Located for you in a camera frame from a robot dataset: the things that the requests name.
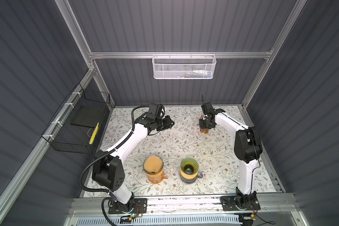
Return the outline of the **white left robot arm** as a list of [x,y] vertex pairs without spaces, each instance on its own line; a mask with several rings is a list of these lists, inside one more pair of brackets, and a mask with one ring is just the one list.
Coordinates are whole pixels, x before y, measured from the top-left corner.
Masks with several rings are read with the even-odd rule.
[[126,158],[152,131],[164,131],[174,125],[170,116],[165,114],[164,105],[154,103],[135,107],[131,111],[131,122],[131,129],[125,136],[103,151],[92,165],[92,179],[104,187],[103,192],[124,205],[134,198],[134,194],[124,185],[123,165]]

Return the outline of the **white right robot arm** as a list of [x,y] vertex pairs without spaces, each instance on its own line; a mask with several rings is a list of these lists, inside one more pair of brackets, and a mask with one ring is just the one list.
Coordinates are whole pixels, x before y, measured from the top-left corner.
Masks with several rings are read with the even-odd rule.
[[256,202],[255,171],[260,167],[260,155],[263,152],[261,138],[256,127],[238,122],[223,109],[213,108],[210,102],[201,105],[202,116],[199,126],[202,133],[217,125],[225,128],[234,136],[234,153],[239,160],[239,182],[236,187],[235,203],[245,209]]

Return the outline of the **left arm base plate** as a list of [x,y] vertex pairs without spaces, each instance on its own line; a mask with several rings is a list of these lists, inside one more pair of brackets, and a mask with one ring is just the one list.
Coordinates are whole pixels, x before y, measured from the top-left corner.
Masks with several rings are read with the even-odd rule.
[[143,214],[147,212],[147,199],[146,198],[134,198],[127,204],[121,202],[110,201],[108,204],[108,214]]

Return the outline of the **grey glass carafe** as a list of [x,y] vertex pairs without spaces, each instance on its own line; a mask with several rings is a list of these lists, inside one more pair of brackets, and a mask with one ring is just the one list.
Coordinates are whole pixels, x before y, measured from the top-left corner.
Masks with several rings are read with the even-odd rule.
[[191,183],[194,183],[197,179],[203,178],[203,173],[197,172],[195,174],[189,175],[181,171],[180,178],[184,183],[191,184]]

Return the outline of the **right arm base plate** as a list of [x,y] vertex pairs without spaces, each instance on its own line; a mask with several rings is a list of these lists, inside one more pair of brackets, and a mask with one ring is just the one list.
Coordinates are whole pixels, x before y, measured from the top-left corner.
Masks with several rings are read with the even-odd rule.
[[224,211],[259,211],[260,203],[255,196],[222,196],[220,204]]

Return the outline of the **green glass dripper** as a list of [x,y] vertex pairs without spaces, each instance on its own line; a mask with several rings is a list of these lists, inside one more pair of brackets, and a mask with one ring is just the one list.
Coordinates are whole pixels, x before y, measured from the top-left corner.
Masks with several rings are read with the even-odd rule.
[[199,163],[196,159],[187,157],[181,161],[180,169],[186,175],[195,175],[199,171]]

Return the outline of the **orange glass carafe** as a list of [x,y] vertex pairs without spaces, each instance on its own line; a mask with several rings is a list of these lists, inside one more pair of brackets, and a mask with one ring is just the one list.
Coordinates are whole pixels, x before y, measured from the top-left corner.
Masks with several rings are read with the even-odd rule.
[[152,183],[152,184],[158,184],[164,179],[168,179],[169,177],[167,174],[164,172],[164,170],[159,171],[156,174],[148,174],[147,173],[147,180]]

